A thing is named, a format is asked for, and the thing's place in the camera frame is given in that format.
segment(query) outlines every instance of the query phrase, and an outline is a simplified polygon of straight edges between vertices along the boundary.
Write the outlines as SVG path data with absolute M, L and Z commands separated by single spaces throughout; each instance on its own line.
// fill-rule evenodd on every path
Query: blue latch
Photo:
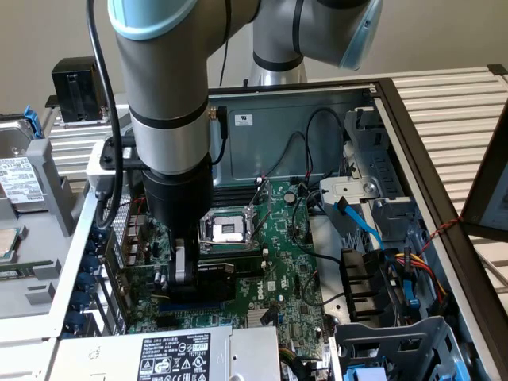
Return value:
M 387 373 L 383 367 L 354 368 L 346 371 L 344 381 L 386 381 Z
M 455 362 L 455 375 L 442 375 L 439 381 L 471 381 L 466 364 L 463 361 Z
M 40 125 L 39 117 L 37 113 L 30 108 L 30 105 L 26 106 L 25 117 L 32 123 L 33 132 L 37 139 L 43 139 L 44 134 L 42 133 L 42 125 Z
M 410 308 L 414 308 L 416 310 L 420 309 L 420 300 L 416 299 L 413 294 L 413 283 L 409 279 L 404 279 L 402 282 L 404 287 L 404 295 L 406 296 L 406 300 L 410 304 Z

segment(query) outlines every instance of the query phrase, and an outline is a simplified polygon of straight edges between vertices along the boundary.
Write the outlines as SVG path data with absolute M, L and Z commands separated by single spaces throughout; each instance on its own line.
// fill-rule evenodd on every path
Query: green circuit board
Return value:
M 134 297 L 129 316 L 129 333 L 219 325 L 231 325 L 235 329 L 260 326 L 259 314 L 270 306 L 277 306 L 279 343 L 293 348 L 302 356 L 321 357 L 326 335 L 317 339 L 316 328 L 325 332 L 322 310 L 319 307 L 307 306 L 298 291 L 295 292 L 297 278 L 301 286 L 305 284 L 316 270 L 316 261 L 303 253 L 288 233 L 294 207 L 286 205 L 283 200 L 287 191 L 296 193 L 296 186 L 286 182 L 272 183 L 272 213 L 261 228 L 259 236 L 260 241 L 267 244 L 269 251 L 264 276 L 238 279 L 237 296 L 229 302 L 175 311 L 167 308 L 167 299 L 153 298 L 149 291 L 145 290 L 144 282 L 152 276 L 154 266 L 163 266 L 169 257 L 167 234 L 161 233 L 160 226 L 154 224 L 154 229 L 148 234 L 149 240 L 159 243 L 159 258 L 148 266 L 125 269 L 131 295 Z M 264 215 L 266 204 L 260 205 L 257 212 L 260 216 Z M 304 207 L 300 205 L 295 225 L 298 226 L 301 241 L 307 229 L 304 213 Z M 321 293 L 316 292 L 314 286 L 307 292 L 310 300 L 321 301 Z

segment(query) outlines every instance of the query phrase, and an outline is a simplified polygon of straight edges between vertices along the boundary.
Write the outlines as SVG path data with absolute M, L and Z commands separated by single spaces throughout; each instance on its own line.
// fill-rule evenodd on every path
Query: capacitor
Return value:
M 296 194 L 288 191 L 284 194 L 284 202 L 286 205 L 293 206 L 296 203 Z
M 162 291 L 166 291 L 167 289 L 167 276 L 165 274 L 160 276 L 160 288 Z
M 152 245 L 152 256 L 154 258 L 159 258 L 160 250 L 159 250 L 159 242 L 154 242 Z
M 151 254 L 150 252 L 151 252 L 150 244 L 147 243 L 144 246 L 144 250 L 143 250 L 144 264 L 150 264 L 150 254 Z
M 316 335 L 316 340 L 321 339 L 321 334 L 322 334 L 321 327 L 316 327 L 316 329 L 314 330 L 314 333 Z

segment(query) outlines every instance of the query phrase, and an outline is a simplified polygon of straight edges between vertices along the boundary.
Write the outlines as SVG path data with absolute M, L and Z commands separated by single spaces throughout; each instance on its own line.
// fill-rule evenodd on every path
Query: black cable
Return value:
M 224 60 L 222 61 L 221 79 L 219 80 L 219 87 L 222 87 L 222 81 L 224 80 L 225 62 L 228 60 L 228 47 L 229 40 L 225 42 Z
M 330 298 L 328 300 L 325 300 L 324 302 L 321 302 L 321 303 L 311 302 L 309 299 L 307 299 L 307 289 L 309 288 L 310 281 L 312 281 L 313 278 L 314 278 L 314 275 L 310 276 L 307 279 L 307 281 L 305 282 L 305 284 L 303 285 L 303 288 L 302 288 L 302 299 L 303 299 L 305 304 L 307 304 L 307 305 L 309 305 L 311 307 L 323 307 L 323 306 L 326 306 L 328 303 L 333 302 L 335 299 L 338 299 L 341 296 L 344 296 L 344 292 L 341 292 L 341 293 L 333 296 L 332 298 Z
M 383 276 L 384 285 L 387 288 L 388 296 L 392 304 L 395 306 L 395 310 L 399 316 L 404 316 L 404 309 L 402 308 L 402 304 L 400 300 L 398 300 L 398 296 L 395 293 L 394 288 L 391 286 L 390 280 L 388 279 L 388 269 L 390 268 L 390 263 L 385 261 L 383 270 L 381 271 L 381 275 Z
M 312 201 L 314 201 L 314 204 L 321 210 L 321 212 L 323 214 L 326 214 L 325 210 L 323 209 L 323 206 L 316 199 L 316 195 L 319 194 L 319 193 L 321 193 L 321 191 L 319 189 L 313 190 L 313 191 L 309 192 L 308 195 L 307 195 L 307 198 L 305 200 L 305 204 L 308 205 L 309 204 L 309 199 L 312 198 Z
M 310 155 L 310 149 L 309 149 L 309 128 L 310 128 L 310 125 L 311 125 L 312 120 L 314 119 L 314 117 L 317 114 L 319 114 L 320 112 L 326 112 L 326 113 L 332 114 L 332 116 L 335 118 L 335 121 L 337 122 L 337 125 L 339 126 L 339 130 L 340 130 L 339 137 L 340 137 L 341 141 L 340 141 L 339 147 L 341 148 L 341 157 L 340 157 L 341 160 L 342 160 L 342 156 L 343 156 L 342 149 L 344 147 L 344 136 L 343 136 L 343 134 L 344 134 L 344 126 L 342 125 L 342 122 L 341 122 L 339 116 L 337 115 L 337 113 L 335 111 L 333 111 L 329 107 L 320 107 L 320 108 L 316 109 L 310 115 L 309 120 L 307 122 L 307 127 L 305 128 L 305 151 L 306 151 L 305 169 L 306 169 L 306 177 L 307 178 L 310 177 L 310 174 L 314 170 L 314 164 L 312 162 L 310 163 L 311 167 L 309 167 L 309 157 L 308 157 L 308 155 Z
M 227 139 L 222 139 L 221 151 L 219 152 L 218 158 L 215 161 L 212 161 L 212 165 L 217 165 L 221 162 L 222 157 L 224 156 L 226 142 Z
M 106 70 L 106 63 L 104 62 L 104 55 L 102 54 L 101 45 L 98 39 L 97 26 L 95 25 L 94 15 L 94 0 L 87 0 L 87 24 L 88 33 L 90 34 L 90 41 L 94 51 L 97 70 L 101 77 L 102 86 L 106 93 L 106 102 L 108 111 L 110 113 L 111 129 L 113 132 L 114 143 L 114 190 L 113 198 L 111 199 L 110 210 L 107 217 L 103 219 L 104 209 L 106 207 L 107 198 L 98 196 L 97 209 L 95 211 L 95 224 L 99 229 L 108 229 L 113 223 L 117 215 L 118 208 L 121 201 L 121 188 L 123 183 L 123 157 L 121 150 L 121 132 L 120 122 L 118 120 L 117 105 L 114 101 L 113 89 L 111 87 L 110 77 Z
M 286 364 L 287 367 L 291 369 L 298 381 L 310 381 L 310 377 L 307 374 L 305 366 L 303 365 L 302 361 L 298 359 L 298 357 L 290 359 L 286 356 L 280 356 L 279 359 L 281 363 Z
M 293 210 L 293 216 L 291 218 L 291 224 L 294 226 L 294 220 L 295 220 L 295 216 L 296 216 L 296 211 L 298 210 L 298 206 L 300 205 L 300 203 L 302 202 L 303 200 L 303 196 L 300 197 L 298 199 L 298 201 L 296 202 L 296 205 L 294 206 L 294 210 Z M 300 248 L 300 250 L 302 250 L 305 254 L 309 255 L 309 256 L 313 256 L 314 258 L 320 258 L 320 259 L 323 259 L 323 260 L 331 260 L 333 262 L 335 262 L 336 264 L 338 264 L 339 266 L 341 265 L 341 262 L 337 259 L 337 258 L 333 258 L 332 256 L 324 256 L 322 254 L 317 254 L 316 252 L 311 252 L 309 249 L 307 248 L 304 248 L 300 242 L 298 242 L 298 238 L 296 237 L 296 233 L 294 232 L 296 229 L 292 229 L 292 236 L 293 236 L 293 240 L 294 242 L 296 243 L 296 245 Z M 309 301 L 307 298 L 306 298 L 306 291 L 307 291 L 307 288 L 309 287 L 309 284 L 310 284 L 310 280 L 313 278 L 313 276 L 311 276 L 305 286 L 303 287 L 302 289 L 302 299 L 303 301 L 308 304 L 309 306 L 311 307 L 323 307 L 324 305 L 332 302 L 333 300 L 337 299 L 337 298 L 340 298 L 341 296 L 344 296 L 344 293 L 341 292 L 335 296 L 333 296 L 332 298 L 324 301 L 324 302 L 321 302 L 321 303 L 314 303 L 314 302 L 311 302 Z
M 284 147 L 284 150 L 283 150 L 283 153 L 279 156 L 279 158 L 277 159 L 277 161 L 275 162 L 275 164 L 273 164 L 271 166 L 271 168 L 268 170 L 268 172 L 264 175 L 264 177 L 268 177 L 269 175 L 271 175 L 271 173 L 277 169 L 277 167 L 280 165 L 280 163 L 283 161 L 283 158 L 284 156 L 287 154 L 287 151 L 289 150 L 289 147 L 291 146 L 291 143 L 293 142 L 293 140 L 297 137 L 301 137 L 303 139 L 303 142 L 305 143 L 305 136 L 303 135 L 302 132 L 300 131 L 296 131 L 294 133 L 292 133 L 290 136 L 289 136 L 289 139 L 287 140 L 287 143 L 286 143 L 286 147 Z
M 298 201 L 296 202 L 296 205 L 294 206 L 294 210 L 293 210 L 293 217 L 291 219 L 291 224 L 294 226 L 294 220 L 295 220 L 295 217 L 296 217 L 296 211 L 298 210 L 298 206 L 300 205 L 300 203 L 302 202 L 302 199 L 303 199 L 303 196 L 300 197 L 298 199 Z M 300 248 L 300 250 L 302 250 L 305 254 L 309 255 L 309 256 L 313 256 L 314 258 L 321 258 L 322 260 L 331 260 L 333 262 L 335 262 L 336 264 L 338 264 L 339 266 L 341 265 L 341 262 L 337 259 L 337 258 L 333 258 L 332 256 L 324 256 L 322 254 L 317 254 L 316 252 L 311 252 L 308 248 L 304 248 L 300 242 L 298 242 L 298 239 L 296 237 L 296 233 L 294 232 L 296 229 L 293 229 L 293 240 L 294 242 L 296 243 L 296 245 Z

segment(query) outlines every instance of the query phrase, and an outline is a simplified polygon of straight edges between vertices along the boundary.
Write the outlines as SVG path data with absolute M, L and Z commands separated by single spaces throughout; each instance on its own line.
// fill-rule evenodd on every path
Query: red wire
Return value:
M 446 229 L 449 229 L 451 228 L 452 226 L 454 226 L 457 222 L 459 221 L 462 221 L 462 217 L 457 217 L 457 218 L 453 218 L 452 220 L 444 223 L 443 225 L 441 225 L 439 228 L 437 228 L 437 230 L 432 233 L 429 237 L 429 239 L 427 240 L 427 243 L 423 246 L 423 248 L 421 248 L 420 252 L 418 253 L 418 255 L 420 256 L 421 254 L 423 254 L 423 252 L 429 248 L 430 244 L 432 243 L 432 240 L 434 239 L 434 237 L 437 235 L 437 234 L 442 234 Z

